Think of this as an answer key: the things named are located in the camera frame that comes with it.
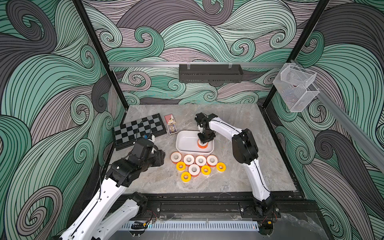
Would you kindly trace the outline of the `white storage box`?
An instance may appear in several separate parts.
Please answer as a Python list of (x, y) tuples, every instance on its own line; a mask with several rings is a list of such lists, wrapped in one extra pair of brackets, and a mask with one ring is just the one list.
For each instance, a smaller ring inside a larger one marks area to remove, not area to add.
[(204, 144), (202, 147), (198, 144), (199, 131), (183, 130), (177, 134), (176, 149), (182, 154), (209, 155), (215, 149), (214, 141)]

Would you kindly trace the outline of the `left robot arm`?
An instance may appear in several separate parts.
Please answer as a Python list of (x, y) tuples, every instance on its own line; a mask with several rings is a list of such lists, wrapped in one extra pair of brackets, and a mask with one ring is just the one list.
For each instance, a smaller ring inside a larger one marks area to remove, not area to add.
[(165, 152), (155, 145), (155, 139), (154, 135), (139, 138), (126, 157), (111, 165), (98, 192), (59, 240), (108, 240), (123, 224), (147, 213), (148, 199), (138, 192), (113, 213), (109, 211), (141, 173), (164, 164)]

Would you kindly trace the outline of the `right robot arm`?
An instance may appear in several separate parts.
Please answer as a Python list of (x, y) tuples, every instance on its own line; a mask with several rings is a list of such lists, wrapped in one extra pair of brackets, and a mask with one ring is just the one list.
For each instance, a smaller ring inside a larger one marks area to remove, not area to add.
[(213, 141), (216, 133), (231, 141), (233, 156), (245, 168), (251, 183), (256, 214), (261, 217), (269, 215), (274, 209), (275, 199), (264, 180), (259, 164), (259, 149), (252, 131), (236, 128), (215, 114), (197, 113), (195, 121), (200, 131), (199, 140), (203, 144)]

